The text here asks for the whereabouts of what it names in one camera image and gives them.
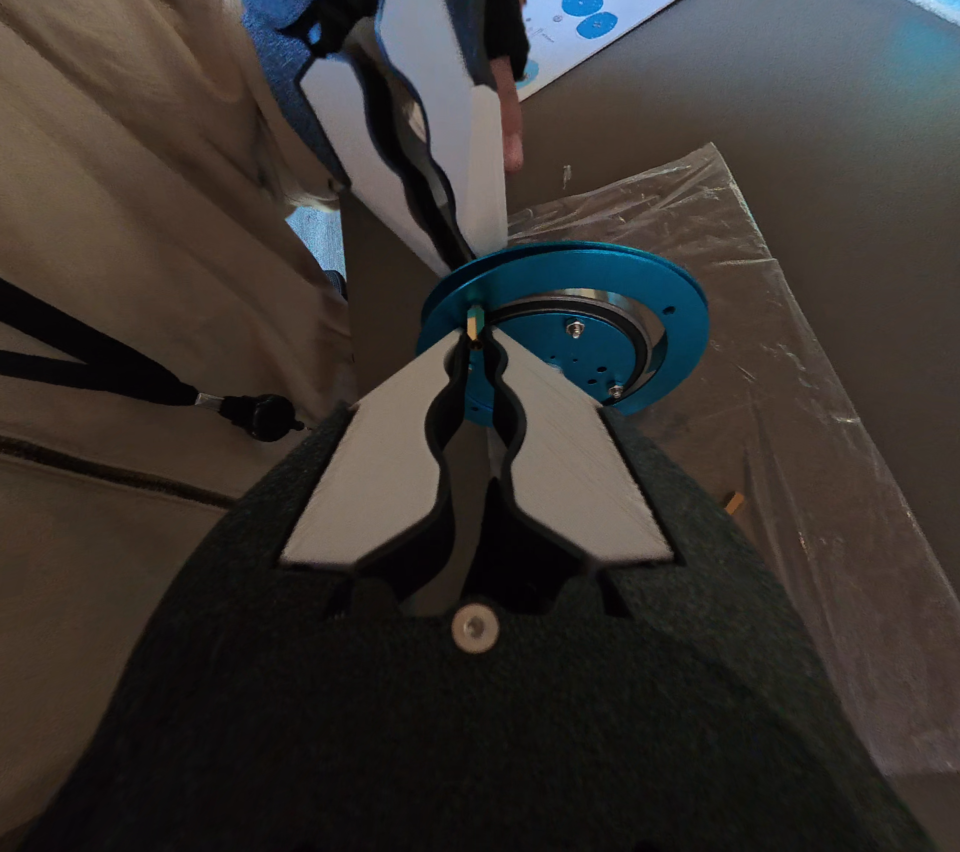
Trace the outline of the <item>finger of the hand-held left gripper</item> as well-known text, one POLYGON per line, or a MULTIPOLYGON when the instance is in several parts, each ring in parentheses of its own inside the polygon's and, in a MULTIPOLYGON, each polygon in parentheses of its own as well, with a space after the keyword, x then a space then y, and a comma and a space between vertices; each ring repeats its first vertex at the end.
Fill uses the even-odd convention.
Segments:
POLYGON ((437 276, 449 274, 450 267, 414 216, 400 169, 374 137, 373 101, 360 65, 345 54, 317 58, 300 87, 354 197, 437 276))
POLYGON ((460 235, 474 254, 500 250, 507 208, 498 92, 470 74, 446 0, 381 0, 377 39, 420 105, 460 235))

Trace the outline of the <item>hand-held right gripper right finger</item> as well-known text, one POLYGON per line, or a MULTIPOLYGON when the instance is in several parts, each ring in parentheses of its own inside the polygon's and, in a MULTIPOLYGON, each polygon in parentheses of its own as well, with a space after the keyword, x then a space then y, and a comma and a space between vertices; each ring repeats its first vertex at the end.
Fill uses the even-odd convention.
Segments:
POLYGON ((590 572, 674 559, 603 407, 496 327, 484 329, 507 505, 590 572))

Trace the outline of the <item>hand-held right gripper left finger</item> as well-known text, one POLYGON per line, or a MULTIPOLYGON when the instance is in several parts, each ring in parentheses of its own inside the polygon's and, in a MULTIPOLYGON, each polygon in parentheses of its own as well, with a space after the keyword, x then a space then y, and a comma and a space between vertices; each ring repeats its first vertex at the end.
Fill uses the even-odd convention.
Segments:
POLYGON ((359 400, 280 561, 360 571, 450 498, 444 451, 464 417, 469 340, 452 331, 359 400))

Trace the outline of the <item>blue metal turntable assembly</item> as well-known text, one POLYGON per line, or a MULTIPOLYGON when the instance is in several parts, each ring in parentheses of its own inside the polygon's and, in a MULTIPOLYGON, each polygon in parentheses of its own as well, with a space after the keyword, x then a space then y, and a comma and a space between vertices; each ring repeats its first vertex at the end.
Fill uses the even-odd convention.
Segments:
POLYGON ((505 332, 591 399, 625 416, 690 377, 709 342, 707 296, 652 252, 586 241, 504 248, 441 279, 420 316, 416 355, 466 328, 505 332))

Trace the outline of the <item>grey desk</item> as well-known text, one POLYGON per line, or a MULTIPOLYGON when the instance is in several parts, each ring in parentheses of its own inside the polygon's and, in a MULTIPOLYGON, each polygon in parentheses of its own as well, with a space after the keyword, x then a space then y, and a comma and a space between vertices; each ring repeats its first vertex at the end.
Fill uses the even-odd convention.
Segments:
POLYGON ((523 115, 511 212, 714 143, 958 588, 958 29, 904 0, 682 0, 523 115))

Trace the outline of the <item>large clear plastic bag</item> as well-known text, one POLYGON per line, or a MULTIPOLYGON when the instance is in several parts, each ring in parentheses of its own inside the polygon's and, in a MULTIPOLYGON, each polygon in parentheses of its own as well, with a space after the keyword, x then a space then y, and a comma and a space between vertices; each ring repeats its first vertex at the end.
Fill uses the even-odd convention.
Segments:
POLYGON ((631 421, 719 501, 788 592, 883 774, 958 772, 954 589, 714 144, 510 213, 512 244, 585 240, 690 272, 701 362, 631 421))

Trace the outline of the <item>person's beige jacket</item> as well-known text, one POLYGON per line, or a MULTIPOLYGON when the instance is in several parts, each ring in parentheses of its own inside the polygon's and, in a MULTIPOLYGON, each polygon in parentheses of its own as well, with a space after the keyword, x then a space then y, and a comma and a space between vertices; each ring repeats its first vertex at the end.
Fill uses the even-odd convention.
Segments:
MULTIPOLYGON (((112 108, 104 0, 1 0, 2 279, 215 395, 308 425, 356 395, 348 307, 287 222, 234 214, 112 108)), ((2 377, 2 844, 77 764, 162 594, 298 436, 2 377)))

